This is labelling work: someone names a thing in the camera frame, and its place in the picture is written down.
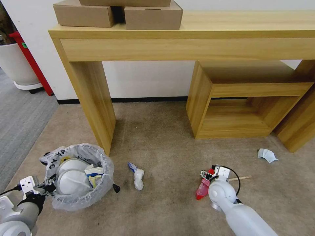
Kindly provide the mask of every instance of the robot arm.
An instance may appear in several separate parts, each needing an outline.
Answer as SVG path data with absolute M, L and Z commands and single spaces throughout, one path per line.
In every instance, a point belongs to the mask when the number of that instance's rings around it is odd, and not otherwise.
M 53 184 L 39 184 L 37 178 L 26 177 L 14 190 L 23 191 L 23 200 L 12 194 L 0 196 L 0 236 L 31 236 L 36 233 L 35 223 L 43 209 L 46 195 L 55 190 Z
M 225 213 L 236 236 L 278 236 L 256 211 L 236 197 L 234 188 L 227 182 L 230 170 L 222 166 L 213 166 L 213 169 L 214 175 L 202 171 L 201 176 L 214 180 L 208 189 L 211 205 Z

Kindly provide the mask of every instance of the wooden desk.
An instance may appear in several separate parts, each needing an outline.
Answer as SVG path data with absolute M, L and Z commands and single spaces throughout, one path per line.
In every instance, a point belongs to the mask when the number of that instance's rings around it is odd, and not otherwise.
M 49 31 L 101 147 L 109 154 L 115 114 L 101 61 L 304 59 L 315 70 L 315 11 L 185 11 L 180 30 L 61 27 Z M 315 135 L 315 89 L 277 127 L 295 151 Z

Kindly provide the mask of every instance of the plant pot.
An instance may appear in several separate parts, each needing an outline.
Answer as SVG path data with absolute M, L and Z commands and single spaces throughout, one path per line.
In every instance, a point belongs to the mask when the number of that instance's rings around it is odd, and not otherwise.
M 18 89 L 31 90 L 42 87 L 18 44 L 0 46 L 0 67 Z

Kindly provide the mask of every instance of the carpet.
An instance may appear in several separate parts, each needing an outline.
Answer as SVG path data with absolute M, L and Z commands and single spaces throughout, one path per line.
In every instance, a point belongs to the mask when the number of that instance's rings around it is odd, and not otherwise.
M 27 156 L 57 109 L 55 96 L 45 91 L 19 90 L 0 69 L 0 191 Z
M 200 171 L 221 164 L 240 176 L 240 200 L 254 208 L 279 236 L 315 232 L 315 140 L 290 153 L 277 139 L 195 140 L 185 102 L 115 103 L 116 127 L 110 157 L 114 179 L 121 186 L 93 206 L 77 212 L 54 210 L 51 200 L 37 221 L 37 236 L 51 235 L 234 235 L 210 200 L 195 199 Z M 59 146 L 96 140 L 80 105 L 60 105 L 17 171 L 20 178 L 45 167 L 39 157 Z M 279 161 L 257 158 L 257 149 L 275 152 Z M 145 171 L 144 189 L 134 188 L 127 162 Z M 232 182 L 237 188 L 237 181 Z

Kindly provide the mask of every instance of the white face mask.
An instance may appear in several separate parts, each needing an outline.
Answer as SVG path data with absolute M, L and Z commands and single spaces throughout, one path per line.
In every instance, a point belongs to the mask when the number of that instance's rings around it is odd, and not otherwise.
M 57 191 L 59 194 L 79 194 L 92 190 L 85 172 L 76 169 L 64 171 L 58 178 Z
M 89 164 L 84 162 L 83 160 L 71 158 L 63 162 L 57 169 L 57 177 L 60 176 L 64 171 L 69 169 L 76 169 L 84 172 L 85 168 L 88 167 Z

